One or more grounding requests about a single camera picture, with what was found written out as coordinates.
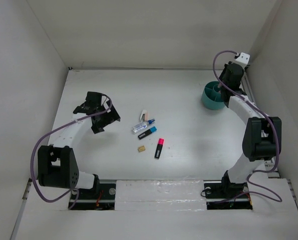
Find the teal round divided organizer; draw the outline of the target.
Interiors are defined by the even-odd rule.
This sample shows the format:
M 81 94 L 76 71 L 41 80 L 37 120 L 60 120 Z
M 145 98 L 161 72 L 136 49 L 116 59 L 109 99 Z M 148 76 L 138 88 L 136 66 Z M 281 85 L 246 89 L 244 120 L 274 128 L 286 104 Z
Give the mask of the teal round divided organizer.
M 225 107 L 218 84 L 217 81 L 211 81 L 204 87 L 201 101 L 207 109 L 221 110 Z

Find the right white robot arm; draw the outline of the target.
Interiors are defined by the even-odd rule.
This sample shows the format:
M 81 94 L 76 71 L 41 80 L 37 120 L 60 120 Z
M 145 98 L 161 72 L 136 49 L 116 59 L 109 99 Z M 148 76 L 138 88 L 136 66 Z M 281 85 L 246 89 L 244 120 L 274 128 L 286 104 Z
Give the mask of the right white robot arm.
M 247 186 L 250 175 L 256 172 L 260 160 L 270 160 L 281 152 L 282 121 L 270 117 L 251 103 L 240 88 L 244 69 L 229 62 L 224 65 L 219 79 L 220 93 L 225 106 L 235 112 L 245 123 L 242 155 L 221 179 L 219 191 L 222 198 L 234 198 Z

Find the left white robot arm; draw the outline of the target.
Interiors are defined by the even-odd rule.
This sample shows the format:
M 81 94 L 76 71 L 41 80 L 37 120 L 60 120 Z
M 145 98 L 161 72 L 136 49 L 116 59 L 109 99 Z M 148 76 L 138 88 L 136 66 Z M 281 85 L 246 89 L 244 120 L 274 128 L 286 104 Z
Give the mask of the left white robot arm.
M 73 110 L 71 121 L 56 129 L 60 135 L 50 145 L 38 149 L 38 182 L 43 187 L 83 190 L 89 198 L 100 193 L 100 180 L 94 173 L 79 170 L 74 153 L 83 136 L 98 134 L 120 116 L 111 99 L 100 92 L 87 92 L 85 101 Z

